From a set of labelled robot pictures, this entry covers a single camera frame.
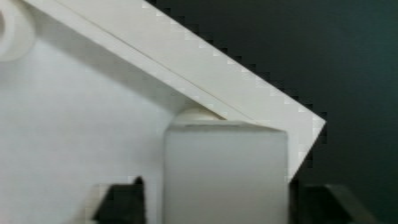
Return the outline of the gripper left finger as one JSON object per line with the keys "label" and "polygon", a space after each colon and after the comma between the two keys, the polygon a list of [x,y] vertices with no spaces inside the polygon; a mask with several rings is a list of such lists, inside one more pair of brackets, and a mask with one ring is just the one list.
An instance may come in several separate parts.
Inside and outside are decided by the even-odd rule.
{"label": "gripper left finger", "polygon": [[147,224],[143,190],[142,177],[110,186],[92,215],[95,224]]}

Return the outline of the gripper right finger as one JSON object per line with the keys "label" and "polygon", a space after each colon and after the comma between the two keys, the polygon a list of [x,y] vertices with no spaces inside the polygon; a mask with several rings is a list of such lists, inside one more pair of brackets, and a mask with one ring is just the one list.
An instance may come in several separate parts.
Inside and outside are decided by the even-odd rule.
{"label": "gripper right finger", "polygon": [[380,224],[342,185],[289,185],[289,224]]}

